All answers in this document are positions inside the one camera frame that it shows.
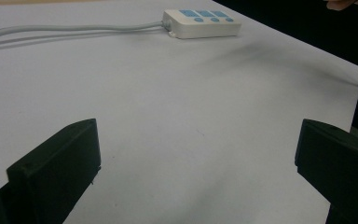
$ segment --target gray cable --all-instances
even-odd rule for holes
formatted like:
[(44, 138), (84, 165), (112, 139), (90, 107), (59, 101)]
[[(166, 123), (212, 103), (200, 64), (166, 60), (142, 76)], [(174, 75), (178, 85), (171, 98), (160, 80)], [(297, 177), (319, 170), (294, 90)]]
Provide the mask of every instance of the gray cable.
[(110, 30), (110, 31), (135, 31), (143, 30), (152, 27), (167, 27), (163, 21), (157, 21), (141, 25), (133, 26), (114, 26), (114, 25), (79, 25), (79, 26), (56, 26), (56, 25), (26, 25), (26, 26), (13, 26), (0, 29), (0, 36), (10, 35), (21, 32), (32, 32), (32, 31), (95, 31), (95, 30)]

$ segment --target blue button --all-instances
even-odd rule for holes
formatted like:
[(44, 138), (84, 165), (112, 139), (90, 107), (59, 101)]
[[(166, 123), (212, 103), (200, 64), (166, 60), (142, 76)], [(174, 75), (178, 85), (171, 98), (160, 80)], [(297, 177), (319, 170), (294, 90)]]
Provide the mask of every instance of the blue button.
[(217, 17), (227, 17), (227, 15), (224, 14), (223, 12), (221, 12), (221, 11), (212, 11), (212, 13), (214, 15), (216, 15)]
[(179, 10), (179, 11), (182, 12), (187, 17), (198, 17), (199, 16), (199, 15), (197, 15), (197, 13), (195, 13), (192, 10)]
[(214, 17), (214, 15), (209, 11), (197, 11), (203, 17)]

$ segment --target white surface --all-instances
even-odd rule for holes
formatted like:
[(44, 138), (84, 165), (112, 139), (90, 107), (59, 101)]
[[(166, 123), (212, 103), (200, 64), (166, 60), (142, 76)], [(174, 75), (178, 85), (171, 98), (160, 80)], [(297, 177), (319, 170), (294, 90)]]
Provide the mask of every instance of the white surface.
[(237, 35), (241, 28), (241, 22), (223, 13), (225, 17), (218, 17), (208, 10), (202, 10), (207, 13), (207, 16), (202, 16), (198, 10), (187, 9), (185, 15), (181, 9), (167, 9), (164, 11), (162, 20), (164, 24), (169, 24), (167, 29), (170, 37), (177, 37), (180, 39), (187, 38), (201, 38), (201, 37), (217, 37), (217, 36), (231, 36)]
[(0, 28), (138, 24), (166, 8), (224, 10), (241, 31), (0, 45), (0, 187), (14, 161), (96, 118), (103, 169), (65, 223), (323, 224), (329, 204), (296, 173), (296, 143), (302, 119), (350, 128), (357, 66), (207, 0), (7, 6)]

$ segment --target white device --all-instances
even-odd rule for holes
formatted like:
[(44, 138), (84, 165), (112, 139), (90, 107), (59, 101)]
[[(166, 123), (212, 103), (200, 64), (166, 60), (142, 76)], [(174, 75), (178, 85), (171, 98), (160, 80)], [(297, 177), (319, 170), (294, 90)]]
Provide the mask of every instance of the white device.
[(223, 11), (167, 9), (162, 21), (180, 39), (237, 35), (241, 23)]

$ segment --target dark background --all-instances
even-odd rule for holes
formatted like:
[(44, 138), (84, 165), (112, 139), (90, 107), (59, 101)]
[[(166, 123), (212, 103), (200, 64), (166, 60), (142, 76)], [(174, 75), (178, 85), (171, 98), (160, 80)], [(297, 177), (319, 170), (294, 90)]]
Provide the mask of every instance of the dark background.
[(323, 0), (214, 0), (267, 26), (358, 65), (358, 6), (342, 11)]

